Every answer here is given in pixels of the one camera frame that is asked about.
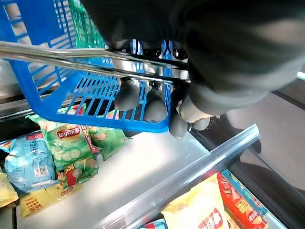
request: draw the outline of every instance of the basket handle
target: basket handle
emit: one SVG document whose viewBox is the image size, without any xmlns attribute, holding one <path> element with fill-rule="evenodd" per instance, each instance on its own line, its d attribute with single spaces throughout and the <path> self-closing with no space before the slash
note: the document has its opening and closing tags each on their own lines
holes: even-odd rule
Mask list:
<svg viewBox="0 0 305 229">
<path fill-rule="evenodd" d="M 141 55 L 129 54 L 106 49 L 51 49 L 42 48 L 35 45 L 25 45 L 14 42 L 0 42 L 0 56 L 5 59 L 19 60 L 27 62 L 39 62 L 54 66 L 65 67 L 75 70 L 84 70 L 91 73 L 101 73 L 113 75 L 118 78 L 133 78 L 137 80 L 149 80 L 166 84 L 189 83 L 189 79 L 176 77 L 164 77 L 149 73 L 135 73 L 123 69 L 101 67 L 90 63 L 83 63 L 67 58 L 89 58 L 89 57 L 108 57 L 118 61 L 134 61 L 158 66 L 172 68 L 176 70 L 187 70 L 184 62 L 171 61 L 165 59 L 146 58 Z"/>
</svg>

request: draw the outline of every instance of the shopping cart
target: shopping cart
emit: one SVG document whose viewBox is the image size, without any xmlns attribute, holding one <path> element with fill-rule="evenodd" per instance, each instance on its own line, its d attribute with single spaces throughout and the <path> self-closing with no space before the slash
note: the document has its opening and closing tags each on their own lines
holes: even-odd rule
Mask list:
<svg viewBox="0 0 305 229">
<path fill-rule="evenodd" d="M 188 79 L 172 76 L 171 69 L 186 71 L 186 63 L 170 60 L 165 42 L 163 59 L 99 48 L 74 49 L 75 28 L 69 4 L 63 0 L 0 0 L 0 23 L 0 58 L 9 60 L 29 105 L 41 117 L 134 131 L 168 129 L 168 115 L 157 123 L 143 119 L 151 83 L 162 85 L 168 113 L 171 85 L 189 83 Z M 114 68 L 113 60 L 134 62 L 137 71 Z M 144 64 L 162 68 L 163 74 L 144 72 Z M 106 115 L 113 109 L 122 78 L 139 81 L 140 105 L 120 112 L 119 119 L 115 118 L 119 112 L 115 110 L 110 119 Z M 58 113 L 67 101 L 69 107 L 86 103 L 86 112 L 68 114 L 67 109 L 64 114 Z"/>
</svg>

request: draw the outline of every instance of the blue shopping basket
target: blue shopping basket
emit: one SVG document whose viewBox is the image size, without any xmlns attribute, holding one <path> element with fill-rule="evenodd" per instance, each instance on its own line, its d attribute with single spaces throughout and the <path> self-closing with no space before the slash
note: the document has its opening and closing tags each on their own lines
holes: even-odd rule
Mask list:
<svg viewBox="0 0 305 229">
<path fill-rule="evenodd" d="M 39 45 L 57 49 L 76 48 L 76 32 L 68 1 L 65 0 L 0 0 L 0 40 Z M 170 44 L 163 44 L 163 58 L 171 59 Z M 110 58 L 86 59 L 85 62 L 113 67 Z M 10 65 L 20 87 L 35 113 L 48 120 L 83 125 L 104 126 L 133 131 L 164 132 L 168 129 L 167 118 L 158 123 L 143 119 L 147 86 L 140 81 L 139 106 L 130 111 L 115 110 L 113 118 L 106 114 L 114 109 L 113 101 L 119 91 L 114 76 L 87 73 L 36 62 L 10 60 Z M 143 64 L 136 64 L 143 73 Z M 163 75 L 169 76 L 164 68 Z M 170 108 L 170 87 L 164 86 L 164 100 Z M 84 114 L 58 113 L 64 104 L 87 104 Z"/>
</svg>

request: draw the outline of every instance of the blue package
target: blue package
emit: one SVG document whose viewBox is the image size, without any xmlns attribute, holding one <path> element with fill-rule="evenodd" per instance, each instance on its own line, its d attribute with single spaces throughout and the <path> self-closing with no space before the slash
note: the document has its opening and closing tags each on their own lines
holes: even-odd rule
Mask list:
<svg viewBox="0 0 305 229">
<path fill-rule="evenodd" d="M 167 229 L 165 219 L 159 219 L 154 222 L 148 223 L 139 229 Z"/>
<path fill-rule="evenodd" d="M 254 210 L 263 216 L 267 208 L 228 170 L 222 174 L 227 178 L 230 184 L 245 198 L 245 200 L 254 208 Z"/>
<path fill-rule="evenodd" d="M 0 149 L 9 153 L 4 170 L 17 192 L 32 192 L 59 183 L 41 131 L 2 142 Z"/>
</svg>

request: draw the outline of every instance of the chip bag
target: chip bag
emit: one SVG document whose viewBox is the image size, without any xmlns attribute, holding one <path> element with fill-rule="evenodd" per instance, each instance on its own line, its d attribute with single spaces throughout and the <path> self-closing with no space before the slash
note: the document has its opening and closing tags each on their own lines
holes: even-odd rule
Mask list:
<svg viewBox="0 0 305 229">
<path fill-rule="evenodd" d="M 114 111 L 109 112 L 106 117 L 113 118 Z M 88 126 L 89 134 L 92 144 L 101 149 L 103 159 L 111 157 L 124 145 L 126 145 L 130 138 L 126 137 L 121 129 Z"/>
<path fill-rule="evenodd" d="M 218 182 L 224 205 L 232 212 L 245 229 L 266 229 L 268 227 L 267 222 L 229 183 L 224 175 L 218 174 Z"/>
<path fill-rule="evenodd" d="M 228 229 L 217 174 L 169 203 L 162 214 L 168 229 Z"/>
<path fill-rule="evenodd" d="M 85 183 L 94 177 L 99 170 L 99 163 L 96 155 L 91 154 L 89 157 L 77 161 L 58 173 L 58 180 L 62 182 L 64 188 L 75 185 L 76 183 Z"/>
<path fill-rule="evenodd" d="M 82 189 L 81 184 L 76 184 L 67 189 L 57 184 L 48 188 L 30 192 L 20 197 L 21 217 L 26 217 L 55 204 Z"/>
<path fill-rule="evenodd" d="M 18 192 L 32 192 L 59 183 L 55 179 L 52 155 L 41 131 L 6 141 L 0 149 L 9 153 L 4 169 Z"/>
<path fill-rule="evenodd" d="M 263 216 L 267 212 L 267 208 L 228 170 L 222 172 L 222 175 L 230 182 L 230 184 L 238 191 L 239 194 L 254 208 L 254 210 Z"/>
<path fill-rule="evenodd" d="M 226 210 L 225 210 L 225 216 L 226 216 L 227 221 L 228 221 L 229 229 L 241 229 L 241 227 L 239 227 L 237 225 L 237 223 L 232 219 L 232 217 L 230 216 L 230 214 Z"/>
<path fill-rule="evenodd" d="M 167 229 L 167 225 L 164 219 L 158 219 L 154 222 L 145 224 L 144 226 L 140 227 L 139 229 Z"/>
<path fill-rule="evenodd" d="M 71 114 L 75 113 L 77 109 L 78 106 L 74 106 L 69 112 Z M 84 109 L 85 105 L 80 109 L 79 113 L 82 114 Z M 59 109 L 59 112 L 66 111 L 67 108 Z M 54 156 L 57 172 L 90 156 L 91 153 L 99 151 L 92 146 L 88 129 L 84 125 L 52 122 L 41 118 L 37 114 L 27 117 L 41 127 L 47 147 Z"/>
<path fill-rule="evenodd" d="M 11 186 L 8 177 L 0 168 L 0 208 L 18 199 L 18 195 Z"/>
</svg>

